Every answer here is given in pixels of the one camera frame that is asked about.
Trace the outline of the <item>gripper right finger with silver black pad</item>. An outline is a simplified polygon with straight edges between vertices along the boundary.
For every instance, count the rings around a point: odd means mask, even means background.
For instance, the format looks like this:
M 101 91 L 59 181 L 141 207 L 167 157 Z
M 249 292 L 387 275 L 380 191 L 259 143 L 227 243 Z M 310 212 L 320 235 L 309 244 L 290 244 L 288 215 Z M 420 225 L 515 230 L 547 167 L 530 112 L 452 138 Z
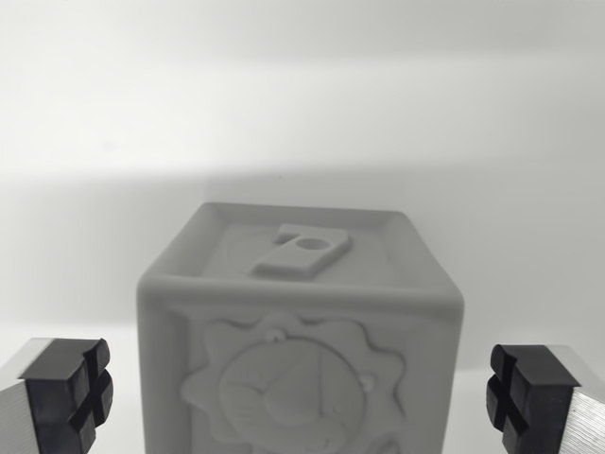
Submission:
M 507 452 L 602 453 L 604 378 L 570 347 L 496 344 L 486 408 Z

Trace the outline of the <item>gripper left finger with silver black pad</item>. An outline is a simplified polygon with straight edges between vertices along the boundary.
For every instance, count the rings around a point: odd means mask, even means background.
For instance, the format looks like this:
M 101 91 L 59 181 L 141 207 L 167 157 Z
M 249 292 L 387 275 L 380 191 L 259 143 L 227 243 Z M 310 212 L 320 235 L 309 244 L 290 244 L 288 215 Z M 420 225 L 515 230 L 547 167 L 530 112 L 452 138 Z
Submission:
M 1 367 L 3 453 L 87 453 L 113 400 L 103 339 L 33 338 Z

